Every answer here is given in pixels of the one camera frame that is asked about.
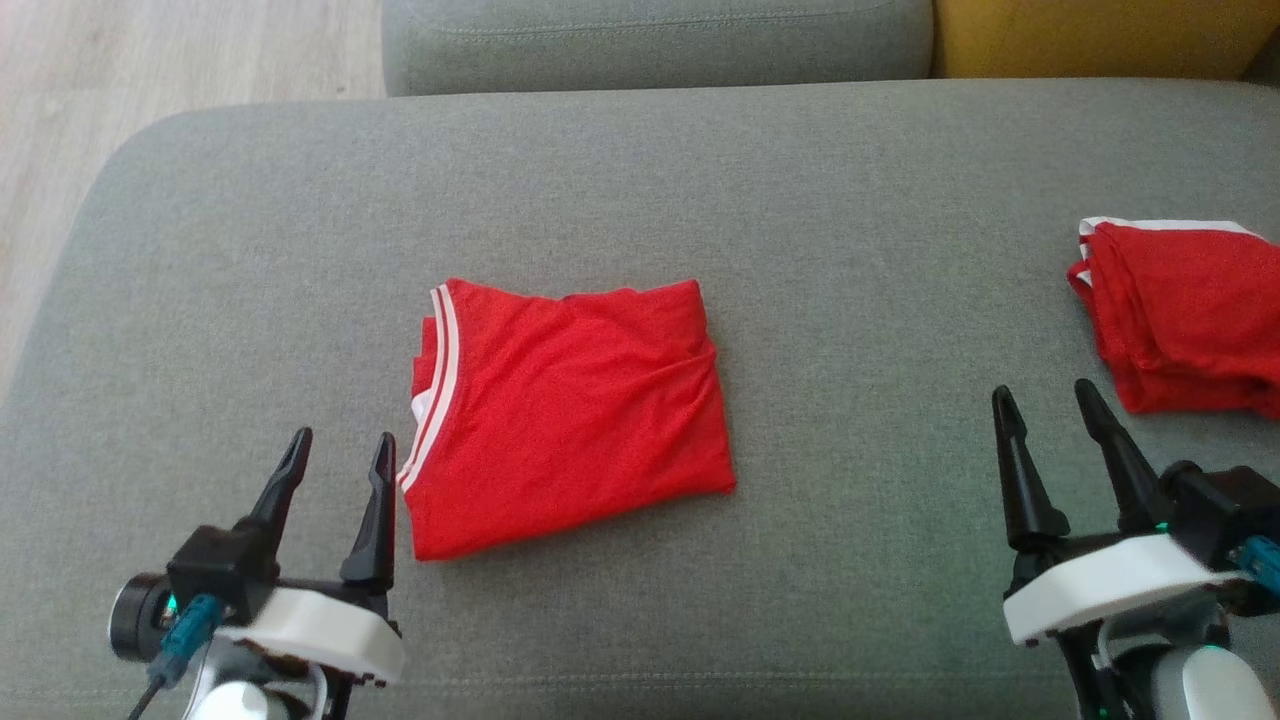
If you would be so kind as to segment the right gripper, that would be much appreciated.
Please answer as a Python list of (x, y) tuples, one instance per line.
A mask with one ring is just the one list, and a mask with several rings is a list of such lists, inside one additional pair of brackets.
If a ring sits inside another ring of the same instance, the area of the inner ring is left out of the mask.
[[(1092, 380), (1075, 380), (1075, 398), (1103, 456), (1117, 530), (1166, 532), (1172, 503), (1125, 425)], [(1016, 553), (1002, 605), (1012, 643), (1030, 646), (1096, 623), (1105, 644), (1139, 637), (1203, 644), (1221, 623), (1217, 592), (1244, 582), (1244, 571), (1212, 569), (1166, 533), (1068, 537), (1070, 523), (1050, 500), (1009, 387), (993, 391), (992, 415), (1006, 538)]]

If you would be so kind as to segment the yellow sofa backrest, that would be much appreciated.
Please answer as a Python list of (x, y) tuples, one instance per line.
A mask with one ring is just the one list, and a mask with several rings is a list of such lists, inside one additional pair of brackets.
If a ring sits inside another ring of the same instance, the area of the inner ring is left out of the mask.
[(933, 0), (936, 78), (1236, 79), (1280, 0)]

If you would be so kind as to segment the large grey sofa chaise cushion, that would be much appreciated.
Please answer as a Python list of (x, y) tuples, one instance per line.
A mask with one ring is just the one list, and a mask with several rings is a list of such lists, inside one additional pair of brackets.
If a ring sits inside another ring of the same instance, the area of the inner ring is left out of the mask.
[(335, 577), (406, 452), (428, 291), (685, 278), (739, 488), (444, 564), (398, 523), (404, 680), (352, 720), (1074, 720), (1012, 646), (989, 396), (1111, 530), (1073, 383), (1084, 217), (1280, 241), (1280, 91), (916, 81), (256, 105), (137, 133), (84, 200), (0, 407), (0, 720), (124, 720), (122, 584), (252, 509), (300, 427), (287, 577)]

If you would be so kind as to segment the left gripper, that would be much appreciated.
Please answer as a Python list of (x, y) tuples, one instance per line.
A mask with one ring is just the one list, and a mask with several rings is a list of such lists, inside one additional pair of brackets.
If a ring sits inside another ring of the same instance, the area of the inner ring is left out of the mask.
[[(314, 429), (300, 428), (253, 509), (236, 523), (270, 562), (305, 478)], [(370, 495), (335, 587), (284, 584), (268, 594), (243, 625), (227, 624), (212, 638), (220, 673), (265, 678), (271, 665), (308, 664), (378, 685), (401, 683), (407, 664), (403, 637), (390, 618), (396, 578), (396, 437), (383, 432), (367, 471)]]

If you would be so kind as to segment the red garment with white trim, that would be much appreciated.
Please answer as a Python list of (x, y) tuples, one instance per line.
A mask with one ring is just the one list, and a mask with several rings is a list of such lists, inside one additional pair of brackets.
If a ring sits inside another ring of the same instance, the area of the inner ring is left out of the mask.
[(420, 562), (735, 491), (696, 281), (548, 299), (451, 278), (428, 297), (397, 477)]
[(1132, 414), (1280, 421), (1280, 245), (1235, 222), (1089, 217), (1068, 282)]

